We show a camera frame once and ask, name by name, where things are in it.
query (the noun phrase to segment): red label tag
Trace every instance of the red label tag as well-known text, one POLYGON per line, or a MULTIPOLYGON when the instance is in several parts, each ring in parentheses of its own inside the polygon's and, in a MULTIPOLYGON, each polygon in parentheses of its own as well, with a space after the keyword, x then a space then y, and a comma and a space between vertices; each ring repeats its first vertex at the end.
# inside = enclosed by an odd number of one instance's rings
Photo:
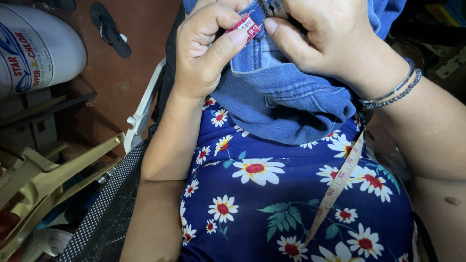
POLYGON ((249 42, 253 39, 256 34, 262 29, 258 24, 256 24, 253 19, 249 16, 249 13, 245 13, 243 18, 237 22, 234 26, 228 29, 224 34, 236 30, 238 28, 243 28, 247 32, 247 41, 249 42))

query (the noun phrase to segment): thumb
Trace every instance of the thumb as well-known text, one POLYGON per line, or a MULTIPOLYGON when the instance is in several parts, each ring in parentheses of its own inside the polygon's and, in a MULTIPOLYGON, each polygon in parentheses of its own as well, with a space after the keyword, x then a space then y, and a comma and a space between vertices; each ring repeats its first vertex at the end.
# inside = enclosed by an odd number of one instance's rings
POLYGON ((219 72, 223 67, 237 55, 246 45, 247 32, 244 29, 236 29, 226 35, 222 35, 201 56, 203 64, 208 65, 219 72))
POLYGON ((317 52, 290 22, 281 18, 267 18, 264 27, 278 49, 293 63, 299 58, 312 56, 317 52))

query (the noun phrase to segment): yellow measuring tape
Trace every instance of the yellow measuring tape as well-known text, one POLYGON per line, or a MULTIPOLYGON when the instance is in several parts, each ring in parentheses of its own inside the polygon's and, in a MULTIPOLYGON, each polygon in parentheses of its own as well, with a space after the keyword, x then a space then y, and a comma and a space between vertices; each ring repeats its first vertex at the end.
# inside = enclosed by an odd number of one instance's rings
POLYGON ((363 146, 364 131, 362 131, 359 135, 356 143, 353 146, 353 149, 346 158, 346 161, 343 163, 343 166, 340 168, 340 170, 335 176, 335 179, 333 179, 327 192, 325 193, 319 205, 319 209, 315 214, 314 221, 312 221, 311 230, 309 231, 309 234, 306 237, 306 241, 304 242, 304 246, 302 248, 305 248, 309 244, 309 241, 311 241, 312 237, 314 237, 323 220, 329 213, 329 210, 332 208, 333 204, 335 204, 336 199, 345 188, 346 183, 350 179, 351 174, 353 173, 357 163, 359 162, 363 146))

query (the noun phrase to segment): white plastic chair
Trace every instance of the white plastic chair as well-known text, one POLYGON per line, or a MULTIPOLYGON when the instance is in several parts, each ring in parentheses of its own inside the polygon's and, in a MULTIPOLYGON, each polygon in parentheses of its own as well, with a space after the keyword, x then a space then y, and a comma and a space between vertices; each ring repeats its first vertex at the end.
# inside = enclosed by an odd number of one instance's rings
POLYGON ((160 61, 160 63, 158 63, 157 67, 155 68, 154 74, 152 74, 152 78, 147 85, 146 91, 144 92, 143 98, 141 99, 136 112, 132 117, 128 117, 127 122, 133 125, 133 128, 128 129, 126 132, 126 138, 123 141, 123 146, 126 153, 129 153, 131 149, 142 142, 141 135, 147 126, 147 122, 149 121, 149 115, 151 113, 149 111, 151 110, 152 102, 154 101, 155 95, 157 93, 155 85, 158 78, 161 76, 160 73, 162 72, 165 64, 166 57, 162 59, 162 61, 160 61))

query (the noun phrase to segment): fingernail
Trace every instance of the fingernail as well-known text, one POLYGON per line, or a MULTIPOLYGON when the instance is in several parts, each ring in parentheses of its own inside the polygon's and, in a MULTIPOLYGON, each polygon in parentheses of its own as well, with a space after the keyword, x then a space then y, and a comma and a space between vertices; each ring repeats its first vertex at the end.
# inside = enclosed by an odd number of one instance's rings
POLYGON ((232 38, 235 46, 243 47, 247 41, 247 32, 242 28, 236 29, 230 34, 230 37, 232 38))
POLYGON ((264 20, 264 27, 269 32, 269 34, 273 34, 275 32, 275 29, 277 29, 277 22, 275 20, 267 18, 264 20))

